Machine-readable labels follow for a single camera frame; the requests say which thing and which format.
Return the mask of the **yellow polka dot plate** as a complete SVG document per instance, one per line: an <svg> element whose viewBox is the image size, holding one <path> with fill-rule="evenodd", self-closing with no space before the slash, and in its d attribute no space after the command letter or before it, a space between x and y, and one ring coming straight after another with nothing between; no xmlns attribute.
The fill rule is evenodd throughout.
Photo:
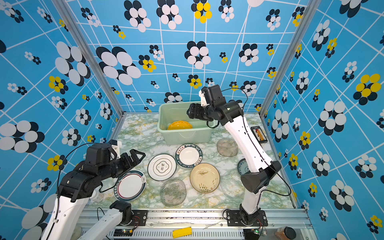
<svg viewBox="0 0 384 240"><path fill-rule="evenodd" d="M192 128L193 126L187 121L175 121L168 126L167 130L186 130Z"/></svg>

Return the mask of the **large white red-rimmed plate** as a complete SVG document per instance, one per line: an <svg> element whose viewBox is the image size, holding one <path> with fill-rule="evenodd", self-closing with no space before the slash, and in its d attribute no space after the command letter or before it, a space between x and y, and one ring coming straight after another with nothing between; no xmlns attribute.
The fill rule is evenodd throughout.
<svg viewBox="0 0 384 240"><path fill-rule="evenodd" d="M114 196L119 201L131 202L144 192L146 184L147 179L143 172L128 171L118 178L118 183L114 187Z"/></svg>

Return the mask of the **white teal lettered plate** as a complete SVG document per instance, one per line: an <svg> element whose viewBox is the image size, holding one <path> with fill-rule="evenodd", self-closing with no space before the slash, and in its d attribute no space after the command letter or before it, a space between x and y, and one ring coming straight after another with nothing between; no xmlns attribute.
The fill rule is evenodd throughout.
<svg viewBox="0 0 384 240"><path fill-rule="evenodd" d="M184 144L180 146L175 154L176 163L182 168L191 169L201 163L203 152L195 144Z"/></svg>

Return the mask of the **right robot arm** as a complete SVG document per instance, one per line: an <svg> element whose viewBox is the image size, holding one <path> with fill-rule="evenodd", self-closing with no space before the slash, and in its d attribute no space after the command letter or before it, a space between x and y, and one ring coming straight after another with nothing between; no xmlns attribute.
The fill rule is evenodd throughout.
<svg viewBox="0 0 384 240"><path fill-rule="evenodd" d="M246 226L250 226L263 219L258 217L262 192L282 165L263 150L247 123L243 109L235 101L227 102L220 86L203 87L199 96L201 102L191 104L187 110L189 118L207 122L216 120L231 134L248 164L250 172L241 176L246 192L240 205L240 217Z"/></svg>

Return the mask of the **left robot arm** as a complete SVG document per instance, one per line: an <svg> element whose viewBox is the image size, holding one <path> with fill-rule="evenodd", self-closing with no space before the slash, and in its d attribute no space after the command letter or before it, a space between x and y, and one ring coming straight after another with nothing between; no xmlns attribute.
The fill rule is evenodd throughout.
<svg viewBox="0 0 384 240"><path fill-rule="evenodd" d="M120 178L139 165L146 154L132 149L120 153L119 142L88 143L86 159L62 177L57 186L54 210L42 235L43 240L69 240L79 217L96 188L109 178ZM83 236L84 240L101 240L118 225L133 224L137 228L139 218L134 216L130 203L115 201L107 213Z"/></svg>

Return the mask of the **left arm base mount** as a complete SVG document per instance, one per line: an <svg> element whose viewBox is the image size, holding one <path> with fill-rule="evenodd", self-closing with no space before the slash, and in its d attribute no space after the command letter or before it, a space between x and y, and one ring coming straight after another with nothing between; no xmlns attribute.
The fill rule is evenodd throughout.
<svg viewBox="0 0 384 240"><path fill-rule="evenodd" d="M148 219L148 212L148 210L131 210L130 213L123 213L123 219L120 226L145 226Z"/></svg>

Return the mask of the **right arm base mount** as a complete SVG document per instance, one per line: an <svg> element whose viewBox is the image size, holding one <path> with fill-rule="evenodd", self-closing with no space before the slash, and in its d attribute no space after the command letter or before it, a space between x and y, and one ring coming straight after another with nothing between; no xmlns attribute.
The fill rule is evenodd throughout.
<svg viewBox="0 0 384 240"><path fill-rule="evenodd" d="M223 217L229 227L267 227L268 220L265 211L258 210L252 215L241 210L225 210Z"/></svg>

